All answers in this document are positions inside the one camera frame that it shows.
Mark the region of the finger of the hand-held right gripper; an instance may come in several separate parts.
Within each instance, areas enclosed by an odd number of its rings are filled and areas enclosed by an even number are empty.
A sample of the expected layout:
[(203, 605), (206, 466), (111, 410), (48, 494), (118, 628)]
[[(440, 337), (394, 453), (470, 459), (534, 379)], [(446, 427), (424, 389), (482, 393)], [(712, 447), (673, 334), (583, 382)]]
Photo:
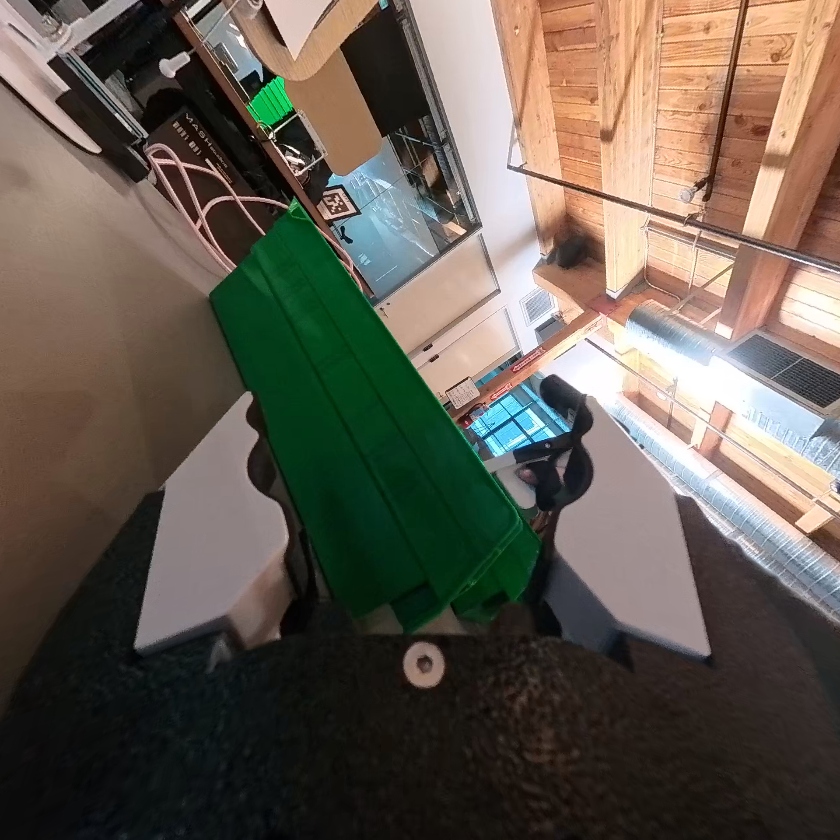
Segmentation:
[(483, 461), (483, 466), (491, 474), (497, 474), (508, 467), (526, 466), (531, 463), (555, 463), (572, 448), (570, 439), (544, 439), (515, 448), (507, 453)]

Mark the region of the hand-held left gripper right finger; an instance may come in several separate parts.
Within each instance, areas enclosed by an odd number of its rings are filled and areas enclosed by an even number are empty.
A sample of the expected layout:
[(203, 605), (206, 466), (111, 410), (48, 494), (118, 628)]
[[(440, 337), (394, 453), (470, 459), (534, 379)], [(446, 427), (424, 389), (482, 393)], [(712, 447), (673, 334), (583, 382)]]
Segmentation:
[(632, 638), (709, 659), (676, 494), (624, 426), (585, 403), (587, 491), (559, 510), (540, 606), (564, 642), (597, 654)]

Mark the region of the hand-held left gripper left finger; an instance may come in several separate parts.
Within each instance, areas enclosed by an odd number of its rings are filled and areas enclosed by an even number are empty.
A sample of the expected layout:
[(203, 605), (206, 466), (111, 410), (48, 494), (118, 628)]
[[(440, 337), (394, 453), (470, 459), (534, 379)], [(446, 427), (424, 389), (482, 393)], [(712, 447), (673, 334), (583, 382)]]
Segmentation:
[(298, 525), (256, 396), (239, 397), (163, 484), (161, 514), (133, 640), (158, 654), (225, 634), (257, 648), (291, 630), (304, 572)]

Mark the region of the white door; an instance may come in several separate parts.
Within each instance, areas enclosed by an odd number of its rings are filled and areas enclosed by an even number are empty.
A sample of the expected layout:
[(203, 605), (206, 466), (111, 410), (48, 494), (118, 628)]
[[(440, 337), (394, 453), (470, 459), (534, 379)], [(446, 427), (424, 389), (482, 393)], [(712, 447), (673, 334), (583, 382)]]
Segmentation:
[(506, 308), (495, 311), (455, 341), (434, 346), (416, 361), (419, 374), (441, 403), (447, 390), (470, 378), (477, 382), (519, 352)]
[(499, 290), (484, 236), (478, 232), (460, 240), (375, 309), (402, 350), (413, 357)]

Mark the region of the black round ceiling fixture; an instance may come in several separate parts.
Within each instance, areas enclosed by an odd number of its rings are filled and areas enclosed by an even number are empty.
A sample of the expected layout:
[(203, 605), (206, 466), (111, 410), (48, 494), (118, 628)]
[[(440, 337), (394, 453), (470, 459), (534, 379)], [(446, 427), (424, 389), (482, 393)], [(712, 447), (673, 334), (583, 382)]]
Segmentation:
[(585, 234), (572, 234), (557, 243), (549, 254), (548, 262), (563, 270), (585, 263), (591, 256), (591, 240)]

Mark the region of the large ceiling vent grille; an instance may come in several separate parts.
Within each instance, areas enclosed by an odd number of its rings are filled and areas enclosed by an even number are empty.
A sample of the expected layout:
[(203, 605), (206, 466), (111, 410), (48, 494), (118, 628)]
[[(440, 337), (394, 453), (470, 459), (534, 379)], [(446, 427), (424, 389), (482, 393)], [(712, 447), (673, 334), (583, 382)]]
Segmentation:
[(758, 329), (730, 343), (721, 357), (803, 408), (838, 417), (838, 364)]

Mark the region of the black ceiling pipe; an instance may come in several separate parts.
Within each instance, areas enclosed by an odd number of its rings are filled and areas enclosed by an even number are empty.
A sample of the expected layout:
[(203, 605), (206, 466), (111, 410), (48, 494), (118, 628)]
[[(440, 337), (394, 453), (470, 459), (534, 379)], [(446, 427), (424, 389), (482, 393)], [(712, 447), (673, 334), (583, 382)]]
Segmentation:
[(654, 120), (640, 125), (601, 126), (598, 122), (586, 124), (592, 131), (584, 133), (562, 133), (560, 144), (551, 128), (540, 129), (532, 137), (519, 137), (520, 127), (514, 123), (513, 142), (518, 144), (521, 163), (513, 169), (531, 179), (531, 184), (544, 197), (553, 211), (557, 199), (554, 193), (563, 191), (564, 212), (567, 225), (591, 230), (603, 243), (604, 257), (624, 259), (627, 268), (622, 276), (629, 276), (640, 270), (644, 261), (642, 235), (636, 230), (646, 218), (669, 224), (671, 227), (685, 227), (720, 241), (727, 241), (732, 247), (747, 246), (760, 252), (788, 259), (812, 270), (838, 273), (838, 260), (809, 254), (789, 245), (778, 245), (761, 239), (757, 234), (743, 233), (741, 228), (731, 230), (719, 225), (720, 221), (741, 222), (747, 216), (749, 204), (741, 201), (740, 214), (712, 210), (702, 215), (702, 206), (696, 197), (682, 204), (681, 211), (674, 210), (677, 200), (671, 204), (656, 204), (656, 196), (664, 196), (664, 190), (655, 185), (658, 171), (665, 165), (676, 167), (678, 163), (699, 164), (695, 178), (700, 181), (700, 191), (707, 186), (707, 175), (711, 157), (692, 154), (677, 144), (661, 146)]

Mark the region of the printed tag sign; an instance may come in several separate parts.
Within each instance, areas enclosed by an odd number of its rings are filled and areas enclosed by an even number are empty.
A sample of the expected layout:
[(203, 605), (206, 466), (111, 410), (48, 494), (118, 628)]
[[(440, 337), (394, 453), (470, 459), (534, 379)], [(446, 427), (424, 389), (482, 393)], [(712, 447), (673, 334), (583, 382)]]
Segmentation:
[(329, 224), (360, 216), (362, 211), (342, 184), (327, 186), (317, 204), (322, 218)]

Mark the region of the black panel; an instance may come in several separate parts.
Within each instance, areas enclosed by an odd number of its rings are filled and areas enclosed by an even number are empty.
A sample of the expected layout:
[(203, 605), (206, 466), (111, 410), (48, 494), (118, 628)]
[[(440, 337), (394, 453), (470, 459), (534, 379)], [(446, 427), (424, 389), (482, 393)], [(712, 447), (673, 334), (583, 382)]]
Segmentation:
[(392, 6), (378, 7), (340, 49), (381, 137), (431, 114), (403, 27)]

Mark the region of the black cardboard box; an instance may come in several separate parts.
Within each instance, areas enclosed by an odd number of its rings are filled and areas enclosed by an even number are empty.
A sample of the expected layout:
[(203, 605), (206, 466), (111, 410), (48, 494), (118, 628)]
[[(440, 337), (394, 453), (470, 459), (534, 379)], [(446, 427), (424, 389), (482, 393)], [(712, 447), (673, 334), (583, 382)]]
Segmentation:
[(288, 199), (271, 182), (252, 186), (189, 108), (155, 129), (143, 152), (157, 189), (226, 270), (286, 212)]

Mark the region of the wooden top desk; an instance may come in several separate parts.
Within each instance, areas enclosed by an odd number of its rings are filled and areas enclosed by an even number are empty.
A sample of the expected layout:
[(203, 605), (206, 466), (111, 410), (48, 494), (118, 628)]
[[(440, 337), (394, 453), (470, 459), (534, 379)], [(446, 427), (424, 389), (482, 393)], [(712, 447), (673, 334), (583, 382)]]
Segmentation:
[(318, 226), (321, 233), (330, 242), (331, 246), (336, 249), (341, 260), (349, 268), (355, 283), (362, 289), (365, 296), (370, 298), (372, 295), (370, 287), (354, 267), (350, 257), (341, 248), (340, 241), (334, 237), (333, 231), (306, 194), (299, 179), (289, 167), (285, 157), (270, 138), (270, 132), (267, 132), (248, 110), (248, 105), (243, 99), (239, 84), (217, 61), (212, 50), (202, 43), (200, 33), (188, 16), (183, 12), (178, 12), (173, 16), (172, 22), (185, 38), (188, 45), (195, 50), (195, 56), (201, 61), (206, 72), (213, 78), (215, 88), (224, 96), (229, 106), (236, 111), (238, 120), (247, 128), (252, 141), (260, 147), (262, 153), (271, 161), (279, 177), (283, 179), (287, 191), (297, 198), (299, 204), (306, 210), (311, 220)]

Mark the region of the black box blue stripe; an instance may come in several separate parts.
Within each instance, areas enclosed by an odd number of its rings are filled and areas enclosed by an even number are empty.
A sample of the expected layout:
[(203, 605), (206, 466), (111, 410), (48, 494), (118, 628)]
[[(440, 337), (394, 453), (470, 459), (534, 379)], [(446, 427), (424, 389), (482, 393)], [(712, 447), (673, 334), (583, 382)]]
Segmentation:
[(59, 108), (92, 140), (99, 145), (147, 140), (148, 133), (131, 111), (78, 56), (58, 54), (47, 67), (67, 87), (56, 100)]

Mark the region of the white tray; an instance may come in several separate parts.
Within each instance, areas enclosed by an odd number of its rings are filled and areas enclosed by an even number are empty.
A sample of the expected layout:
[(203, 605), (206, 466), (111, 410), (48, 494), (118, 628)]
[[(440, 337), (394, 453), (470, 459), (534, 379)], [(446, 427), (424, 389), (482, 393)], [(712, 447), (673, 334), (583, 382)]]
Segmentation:
[(78, 148), (99, 155), (102, 148), (59, 106), (68, 86), (47, 67), (37, 48), (13, 27), (2, 24), (1, 76), (29, 107)]

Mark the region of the wall vent grille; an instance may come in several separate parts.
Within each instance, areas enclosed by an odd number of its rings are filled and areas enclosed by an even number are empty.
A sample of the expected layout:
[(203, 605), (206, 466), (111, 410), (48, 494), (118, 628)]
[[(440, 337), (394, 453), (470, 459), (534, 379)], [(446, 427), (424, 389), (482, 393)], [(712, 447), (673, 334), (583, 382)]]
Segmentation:
[(556, 297), (549, 291), (535, 287), (519, 301), (521, 315), (526, 326), (539, 326), (559, 310)]

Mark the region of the silver air duct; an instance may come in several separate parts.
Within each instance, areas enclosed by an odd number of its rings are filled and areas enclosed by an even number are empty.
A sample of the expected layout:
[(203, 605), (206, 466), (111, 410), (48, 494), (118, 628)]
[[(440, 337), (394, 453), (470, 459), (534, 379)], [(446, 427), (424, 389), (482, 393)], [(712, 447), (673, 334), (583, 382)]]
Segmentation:
[(626, 318), (627, 340), (663, 365), (706, 367), (727, 351), (726, 342), (680, 313), (653, 299), (645, 300)]
[(839, 563), (622, 395), (605, 410), (623, 425), (676, 492), (694, 500), (722, 535), (804, 602), (839, 621)]

